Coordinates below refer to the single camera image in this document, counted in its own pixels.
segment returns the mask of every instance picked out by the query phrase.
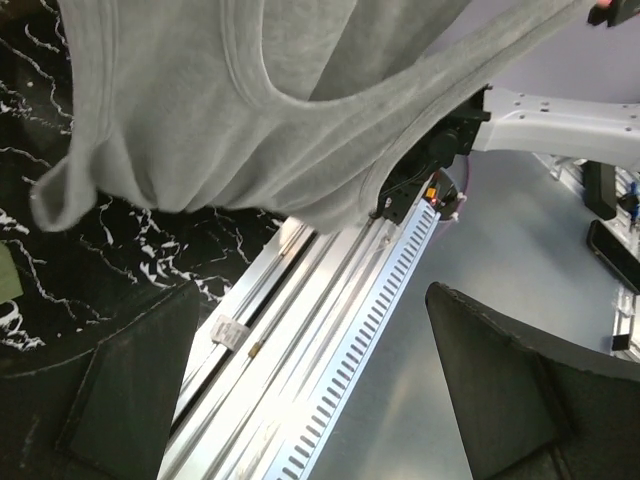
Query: clothing fabric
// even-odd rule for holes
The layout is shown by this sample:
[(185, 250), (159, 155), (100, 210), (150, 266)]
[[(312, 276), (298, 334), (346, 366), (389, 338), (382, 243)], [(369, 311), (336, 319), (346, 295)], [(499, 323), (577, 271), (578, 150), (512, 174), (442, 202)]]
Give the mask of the clothing fabric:
[(73, 135), (34, 187), (37, 223), (69, 228), (98, 190), (320, 232), (363, 221), (424, 133), (593, 0), (523, 0), (424, 55), (468, 2), (60, 0)]

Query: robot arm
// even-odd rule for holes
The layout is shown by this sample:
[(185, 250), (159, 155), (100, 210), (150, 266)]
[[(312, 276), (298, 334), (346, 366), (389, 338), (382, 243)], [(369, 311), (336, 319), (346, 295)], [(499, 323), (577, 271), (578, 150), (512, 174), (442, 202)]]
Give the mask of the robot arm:
[(606, 104), (484, 92), (491, 119), (473, 150), (521, 150), (607, 163), (640, 171), (640, 104)]

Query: small label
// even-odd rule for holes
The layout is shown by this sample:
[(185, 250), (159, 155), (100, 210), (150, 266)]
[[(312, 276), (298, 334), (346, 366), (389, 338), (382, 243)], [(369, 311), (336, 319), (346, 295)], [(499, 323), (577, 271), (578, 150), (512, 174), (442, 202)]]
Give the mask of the small label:
[(235, 352), (249, 335), (249, 329), (225, 315), (220, 315), (211, 329), (211, 340)]

